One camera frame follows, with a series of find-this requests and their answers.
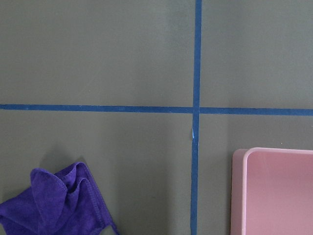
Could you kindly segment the purple cloth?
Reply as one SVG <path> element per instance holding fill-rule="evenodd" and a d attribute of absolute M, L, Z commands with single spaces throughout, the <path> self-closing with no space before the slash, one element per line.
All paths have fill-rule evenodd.
<path fill-rule="evenodd" d="M 0 223 L 8 235 L 99 235 L 116 225 L 83 162 L 52 174 L 35 168 L 31 186 L 0 205 Z"/>

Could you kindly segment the pink plastic bin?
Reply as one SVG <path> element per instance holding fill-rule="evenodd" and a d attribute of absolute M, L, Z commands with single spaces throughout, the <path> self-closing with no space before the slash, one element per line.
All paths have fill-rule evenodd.
<path fill-rule="evenodd" d="M 232 235 L 313 233 L 313 152 L 238 149 L 232 157 Z"/>

